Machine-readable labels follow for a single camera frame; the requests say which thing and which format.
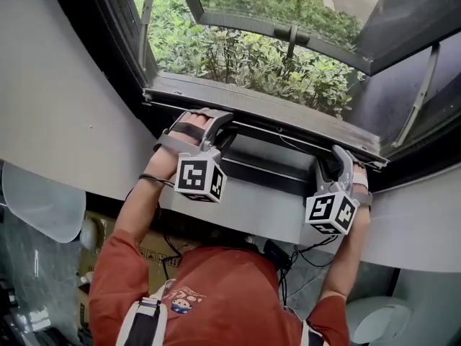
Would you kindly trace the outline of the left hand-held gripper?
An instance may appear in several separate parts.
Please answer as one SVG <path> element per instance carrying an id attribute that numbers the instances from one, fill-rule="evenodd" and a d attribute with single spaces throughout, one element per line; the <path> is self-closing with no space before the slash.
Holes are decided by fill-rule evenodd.
<path id="1" fill-rule="evenodd" d="M 163 146 L 179 157 L 175 192 L 193 201 L 219 203 L 227 181 L 227 176 L 220 168 L 220 161 L 235 140 L 238 129 L 225 128 L 219 134 L 218 131 L 231 123 L 234 115 L 232 112 L 209 108 L 192 110 L 191 113 L 209 118 L 210 123 L 206 129 L 181 123 L 180 120 L 186 115 L 183 113 L 170 128 L 163 131 L 155 147 Z M 172 130 L 196 139 L 201 138 L 200 143 L 194 145 L 173 138 L 169 135 Z"/>

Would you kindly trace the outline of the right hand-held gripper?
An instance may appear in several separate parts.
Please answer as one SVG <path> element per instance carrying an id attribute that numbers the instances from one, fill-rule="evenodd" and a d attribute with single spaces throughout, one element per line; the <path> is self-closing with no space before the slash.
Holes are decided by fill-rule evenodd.
<path id="1" fill-rule="evenodd" d="M 305 224 L 321 234 L 347 235 L 359 207 L 371 207 L 372 194 L 345 189 L 353 180 L 354 162 L 351 154 L 338 145 L 332 153 L 339 161 L 341 173 L 338 182 L 330 173 L 325 159 L 315 159 L 316 194 L 306 199 Z"/>

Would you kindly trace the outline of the person's right hand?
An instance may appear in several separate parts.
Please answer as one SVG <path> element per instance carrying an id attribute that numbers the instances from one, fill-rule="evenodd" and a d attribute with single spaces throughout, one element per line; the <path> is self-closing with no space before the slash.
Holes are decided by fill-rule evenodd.
<path id="1" fill-rule="evenodd" d="M 353 163 L 351 197 L 357 200 L 361 205 L 371 206 L 372 195 L 368 190 L 367 171 L 357 162 Z"/>

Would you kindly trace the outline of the person's left hand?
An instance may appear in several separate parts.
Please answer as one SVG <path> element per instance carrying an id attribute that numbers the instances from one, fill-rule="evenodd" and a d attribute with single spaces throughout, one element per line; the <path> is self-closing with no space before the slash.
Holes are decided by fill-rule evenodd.
<path id="1" fill-rule="evenodd" d="M 201 129 L 206 129 L 206 127 L 208 126 L 208 123 L 209 123 L 209 118 L 204 116 L 204 115 L 198 115 L 196 113 L 187 113 L 181 120 L 180 122 L 181 123 L 186 123 L 186 124 L 190 124 L 190 125 L 194 125 L 194 126 L 197 126 L 198 128 L 201 128 Z M 172 130 L 169 135 L 173 138 L 176 138 L 176 139 L 179 139 L 179 140 L 183 140 L 184 142 L 187 142 L 187 143 L 190 143 L 190 144 L 194 144 L 194 145 L 198 145 L 200 143 L 200 140 L 201 138 L 199 139 L 196 139 L 194 137 L 191 137 L 183 132 L 178 132 L 178 131 L 175 131 L 175 130 Z"/>

